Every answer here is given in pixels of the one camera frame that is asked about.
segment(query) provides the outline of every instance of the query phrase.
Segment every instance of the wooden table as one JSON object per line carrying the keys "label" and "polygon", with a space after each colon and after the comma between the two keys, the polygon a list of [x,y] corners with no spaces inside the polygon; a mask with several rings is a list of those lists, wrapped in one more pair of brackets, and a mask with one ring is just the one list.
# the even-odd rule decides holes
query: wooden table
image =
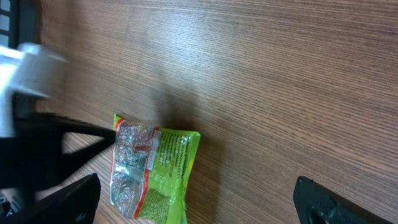
{"label": "wooden table", "polygon": [[[202,134],[189,223],[298,223],[305,175],[398,223],[398,3],[390,0],[42,0],[42,43],[70,60],[40,105]],[[69,148],[92,141],[69,136]],[[97,223],[111,150],[97,172]]]}

